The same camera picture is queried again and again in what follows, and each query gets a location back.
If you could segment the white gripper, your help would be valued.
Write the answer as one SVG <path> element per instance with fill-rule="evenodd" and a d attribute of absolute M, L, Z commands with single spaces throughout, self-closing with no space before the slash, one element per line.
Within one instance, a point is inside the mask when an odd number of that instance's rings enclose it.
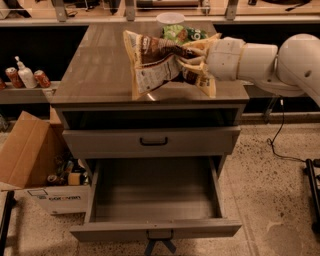
<path fill-rule="evenodd" d="M 217 80 L 233 81 L 237 78 L 240 55 L 244 46 L 245 42 L 242 39 L 226 37 L 217 40 L 210 47 L 208 56 L 206 49 L 188 47 L 187 51 L 195 56 L 207 56 L 208 71 Z M 207 68 L 202 65 L 185 65 L 182 69 L 198 75 L 207 74 Z"/>

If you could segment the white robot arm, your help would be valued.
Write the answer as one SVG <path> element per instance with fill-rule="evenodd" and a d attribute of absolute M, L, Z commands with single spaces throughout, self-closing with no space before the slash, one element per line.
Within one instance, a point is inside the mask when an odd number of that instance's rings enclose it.
<path fill-rule="evenodd" d="M 313 35 L 291 36 L 281 46 L 215 35 L 183 47 L 195 57 L 179 62 L 193 72 L 220 81 L 248 81 L 279 96 L 306 94 L 320 106 L 320 39 Z"/>

